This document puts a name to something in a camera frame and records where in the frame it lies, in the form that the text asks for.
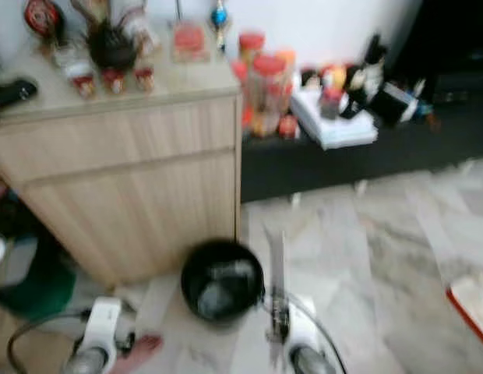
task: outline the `wooden cabinet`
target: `wooden cabinet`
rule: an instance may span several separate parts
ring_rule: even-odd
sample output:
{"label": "wooden cabinet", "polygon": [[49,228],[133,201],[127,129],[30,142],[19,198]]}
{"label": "wooden cabinet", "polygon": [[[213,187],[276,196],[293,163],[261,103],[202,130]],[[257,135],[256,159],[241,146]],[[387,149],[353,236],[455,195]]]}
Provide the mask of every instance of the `wooden cabinet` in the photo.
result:
{"label": "wooden cabinet", "polygon": [[[160,39],[170,44],[168,29]],[[40,87],[2,112],[0,173],[108,287],[179,270],[192,245],[237,235],[238,83],[222,58],[174,64],[167,51],[149,61],[151,93],[98,87],[85,101],[30,51],[5,74]]]}
{"label": "wooden cabinet", "polygon": [[157,162],[25,188],[76,260],[106,284],[181,266],[203,239],[234,235],[234,155]]}

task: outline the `marble floor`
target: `marble floor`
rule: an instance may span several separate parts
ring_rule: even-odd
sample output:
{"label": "marble floor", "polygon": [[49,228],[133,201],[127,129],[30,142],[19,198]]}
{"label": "marble floor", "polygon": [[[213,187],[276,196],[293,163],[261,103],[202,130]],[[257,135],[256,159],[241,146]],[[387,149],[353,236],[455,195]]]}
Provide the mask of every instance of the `marble floor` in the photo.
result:
{"label": "marble floor", "polygon": [[[483,269],[483,160],[465,174],[370,181],[363,196],[344,185],[303,193],[297,208],[285,198],[249,203],[243,217],[266,282],[263,227],[285,231],[287,288],[312,296],[350,374],[483,373],[483,345],[445,296],[452,280]],[[212,331],[191,319],[169,277],[152,282],[140,311],[143,329],[166,344],[139,374],[270,372],[261,310]]]}

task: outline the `electric cord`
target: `electric cord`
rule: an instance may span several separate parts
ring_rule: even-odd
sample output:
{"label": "electric cord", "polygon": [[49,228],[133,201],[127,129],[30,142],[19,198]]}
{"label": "electric cord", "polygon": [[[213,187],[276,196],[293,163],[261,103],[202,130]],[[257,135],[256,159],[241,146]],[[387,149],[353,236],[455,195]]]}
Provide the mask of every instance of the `electric cord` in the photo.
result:
{"label": "electric cord", "polygon": [[55,314],[53,316],[47,316],[37,321],[33,321],[30,323],[26,323],[25,325],[21,326],[15,333],[9,338],[8,341],[8,348],[7,348],[7,355],[9,364],[13,367],[17,374],[28,374],[27,370],[20,362],[20,360],[16,357],[15,352],[13,350],[13,345],[16,340],[23,336],[25,333],[39,327],[40,325],[45,324],[46,322],[55,320],[55,319],[65,319],[65,318],[80,318],[83,322],[89,319],[91,314],[91,309],[84,309],[82,311],[73,311],[73,312],[66,312],[62,314]]}
{"label": "electric cord", "polygon": [[[297,296],[293,295],[292,293],[285,291],[285,290],[275,290],[277,295],[283,298],[288,298],[288,301],[293,304],[297,309],[299,309],[301,312],[303,312],[318,328],[319,332],[325,337],[326,341],[330,345],[330,347],[333,350],[333,354],[337,358],[337,362],[340,366],[340,370],[342,371],[343,374],[347,374],[347,370],[345,369],[344,362],[342,361],[342,358],[340,356],[340,353],[335,346],[335,343],[333,342],[332,337],[326,330],[326,328],[321,324],[317,318],[314,317],[313,313],[307,309],[305,305],[302,304],[302,302],[298,299]],[[263,304],[263,309],[268,312],[269,314],[271,313],[270,309],[266,305]]]}

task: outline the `white wall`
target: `white wall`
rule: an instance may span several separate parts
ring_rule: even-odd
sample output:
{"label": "white wall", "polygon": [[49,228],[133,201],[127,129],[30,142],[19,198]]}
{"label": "white wall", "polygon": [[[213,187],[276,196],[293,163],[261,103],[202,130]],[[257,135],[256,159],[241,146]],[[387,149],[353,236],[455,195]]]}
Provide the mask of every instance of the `white wall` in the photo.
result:
{"label": "white wall", "polygon": [[[55,0],[72,23],[82,19],[69,0]],[[389,42],[410,9],[421,0],[227,0],[233,26],[227,53],[238,53],[240,30],[266,32],[269,50],[293,48],[298,63],[350,61],[360,58],[369,38],[380,32]],[[182,0],[185,18],[206,19],[214,0]],[[0,0],[0,53],[11,58],[26,36],[21,23],[23,0]],[[157,19],[175,18],[175,0],[148,0],[148,13]]]}

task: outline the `cabinet door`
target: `cabinet door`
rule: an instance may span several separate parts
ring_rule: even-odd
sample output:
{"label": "cabinet door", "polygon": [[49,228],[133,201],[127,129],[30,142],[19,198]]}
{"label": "cabinet door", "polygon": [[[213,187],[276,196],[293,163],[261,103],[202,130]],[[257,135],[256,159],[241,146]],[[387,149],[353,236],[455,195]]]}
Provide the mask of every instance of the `cabinet door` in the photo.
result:
{"label": "cabinet door", "polygon": [[107,286],[179,269],[192,245],[234,237],[234,154],[32,185],[23,197]]}

